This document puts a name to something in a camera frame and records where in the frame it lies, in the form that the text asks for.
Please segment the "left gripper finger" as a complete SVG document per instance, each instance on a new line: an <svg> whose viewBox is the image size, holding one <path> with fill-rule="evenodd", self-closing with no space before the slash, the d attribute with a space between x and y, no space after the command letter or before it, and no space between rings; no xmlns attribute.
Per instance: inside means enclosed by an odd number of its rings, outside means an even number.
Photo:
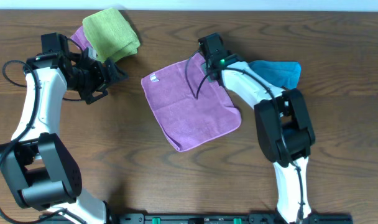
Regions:
<svg viewBox="0 0 378 224"><path fill-rule="evenodd" d="M119 68L110 58L105 61L106 77L104 78L105 84L108 86L128 79L128 74Z"/></svg>
<svg viewBox="0 0 378 224"><path fill-rule="evenodd" d="M108 95L106 88L95 89L95 88L85 88L84 89L84 101L87 105L94 103Z"/></svg>

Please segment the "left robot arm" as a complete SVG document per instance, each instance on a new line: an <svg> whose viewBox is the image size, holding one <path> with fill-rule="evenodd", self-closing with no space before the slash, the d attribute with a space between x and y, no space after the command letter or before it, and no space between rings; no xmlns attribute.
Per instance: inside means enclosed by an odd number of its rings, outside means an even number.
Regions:
<svg viewBox="0 0 378 224"><path fill-rule="evenodd" d="M59 136L67 90L88 104L127 78L112 60L48 53L23 63L27 94L20 123L8 143L0 144L0 175L18 206L41 212L39 223L119 223L108 204L82 186L78 164Z"/></svg>

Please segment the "blue cloth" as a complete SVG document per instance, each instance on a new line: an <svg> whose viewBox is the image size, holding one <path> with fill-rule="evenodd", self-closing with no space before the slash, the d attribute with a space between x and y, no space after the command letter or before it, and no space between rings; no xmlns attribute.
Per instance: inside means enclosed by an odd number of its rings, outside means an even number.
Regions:
<svg viewBox="0 0 378 224"><path fill-rule="evenodd" d="M277 87L294 89L297 87L302 67L298 62L272 62L255 60L250 68L264 80Z"/></svg>

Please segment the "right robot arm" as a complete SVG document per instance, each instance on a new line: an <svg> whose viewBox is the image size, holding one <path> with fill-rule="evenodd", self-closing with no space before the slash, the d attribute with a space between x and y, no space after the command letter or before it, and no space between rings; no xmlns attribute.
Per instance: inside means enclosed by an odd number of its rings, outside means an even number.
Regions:
<svg viewBox="0 0 378 224"><path fill-rule="evenodd" d="M315 134L303 95L275 86L236 54L207 57L205 69L253 107L258 143L276 175L279 216L285 223L304 223L311 213L306 172Z"/></svg>

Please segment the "purple folded cloth under green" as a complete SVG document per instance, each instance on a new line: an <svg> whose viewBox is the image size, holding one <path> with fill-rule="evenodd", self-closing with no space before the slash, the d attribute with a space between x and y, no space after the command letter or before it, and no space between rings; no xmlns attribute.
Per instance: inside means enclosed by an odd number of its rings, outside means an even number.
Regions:
<svg viewBox="0 0 378 224"><path fill-rule="evenodd" d="M75 41L83 50L87 47L93 47L85 36L83 26L80 26L76 32L71 36L71 39Z"/></svg>

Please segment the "purple microfiber cloth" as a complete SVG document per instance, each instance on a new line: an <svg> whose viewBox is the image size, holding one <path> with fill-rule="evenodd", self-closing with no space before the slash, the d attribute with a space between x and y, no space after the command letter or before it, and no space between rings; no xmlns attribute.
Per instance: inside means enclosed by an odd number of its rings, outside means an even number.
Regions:
<svg viewBox="0 0 378 224"><path fill-rule="evenodd" d="M178 152L188 151L236 130L241 114L226 90L205 81L198 98L197 88L205 76L203 56L195 54L142 78L147 102L167 141Z"/></svg>

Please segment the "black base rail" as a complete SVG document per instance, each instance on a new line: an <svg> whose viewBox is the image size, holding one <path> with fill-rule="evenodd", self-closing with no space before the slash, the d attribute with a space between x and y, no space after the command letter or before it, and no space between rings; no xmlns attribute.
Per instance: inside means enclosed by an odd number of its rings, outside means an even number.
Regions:
<svg viewBox="0 0 378 224"><path fill-rule="evenodd" d="M276 213L251 213L248 215L144 215L128 213L117 218L119 224L284 224ZM304 224L353 224L350 215L311 214Z"/></svg>

